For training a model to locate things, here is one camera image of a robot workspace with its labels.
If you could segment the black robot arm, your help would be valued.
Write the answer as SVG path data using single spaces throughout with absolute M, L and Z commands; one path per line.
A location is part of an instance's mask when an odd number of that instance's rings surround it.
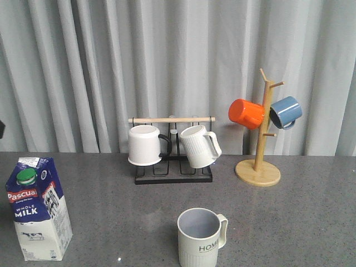
M 5 124 L 2 121 L 0 121 L 0 139 L 3 138 L 5 128 L 6 128 Z

